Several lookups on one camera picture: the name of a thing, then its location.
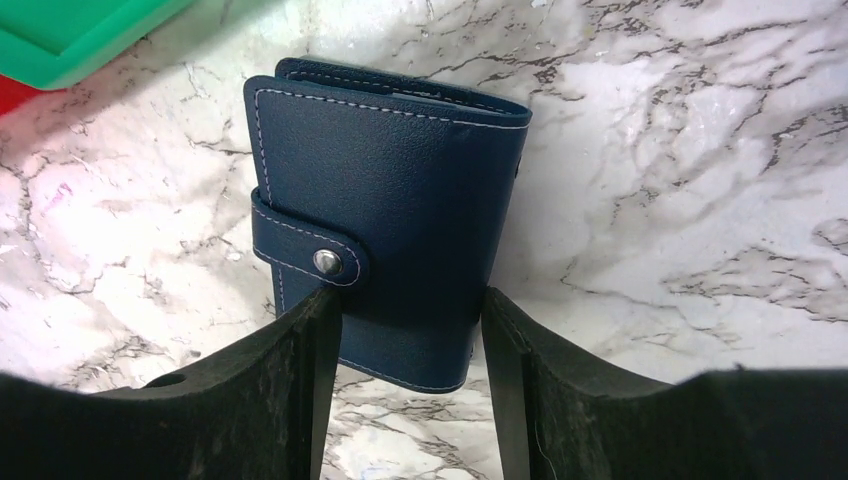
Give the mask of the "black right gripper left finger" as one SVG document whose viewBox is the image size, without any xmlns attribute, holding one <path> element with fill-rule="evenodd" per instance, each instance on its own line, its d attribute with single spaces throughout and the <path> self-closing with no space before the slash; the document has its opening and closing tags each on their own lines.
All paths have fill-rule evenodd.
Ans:
<svg viewBox="0 0 848 480">
<path fill-rule="evenodd" d="M 1 378 L 5 479 L 317 479 L 341 334 L 320 289 L 265 327 L 140 388 Z"/>
</svg>

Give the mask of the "navy blue card holder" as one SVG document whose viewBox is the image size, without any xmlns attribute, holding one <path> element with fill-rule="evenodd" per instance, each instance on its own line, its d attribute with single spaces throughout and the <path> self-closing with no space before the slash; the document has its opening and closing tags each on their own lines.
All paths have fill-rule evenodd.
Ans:
<svg viewBox="0 0 848 480">
<path fill-rule="evenodd" d="M 253 250 L 278 313 L 342 298 L 340 362 L 422 393 L 472 357 L 532 113 L 464 87 L 285 58 L 243 88 Z"/>
</svg>

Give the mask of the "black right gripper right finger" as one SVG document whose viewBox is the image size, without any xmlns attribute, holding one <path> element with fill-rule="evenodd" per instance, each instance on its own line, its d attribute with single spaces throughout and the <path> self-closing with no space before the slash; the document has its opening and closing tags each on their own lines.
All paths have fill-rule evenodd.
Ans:
<svg viewBox="0 0 848 480">
<path fill-rule="evenodd" d="M 843 369 L 708 371 L 666 384 L 609 363 L 497 289 L 481 312 L 508 479 L 843 479 Z"/>
</svg>

